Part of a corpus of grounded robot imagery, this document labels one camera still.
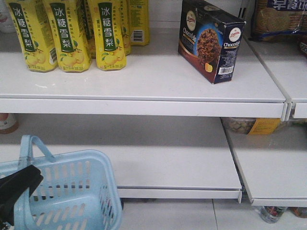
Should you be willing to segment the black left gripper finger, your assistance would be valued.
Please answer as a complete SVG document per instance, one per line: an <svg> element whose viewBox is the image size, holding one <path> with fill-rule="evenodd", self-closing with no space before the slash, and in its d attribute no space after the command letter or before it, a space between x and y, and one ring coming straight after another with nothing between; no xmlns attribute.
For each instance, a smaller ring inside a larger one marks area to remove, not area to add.
<svg viewBox="0 0 307 230"><path fill-rule="evenodd" d="M41 171L37 167L29 165L0 180L0 198L18 198L28 188L30 196L40 183Z"/></svg>
<svg viewBox="0 0 307 230"><path fill-rule="evenodd" d="M14 205L20 196L9 198L9 199L0 199L0 226L7 227L8 225L14 226Z"/></svg>

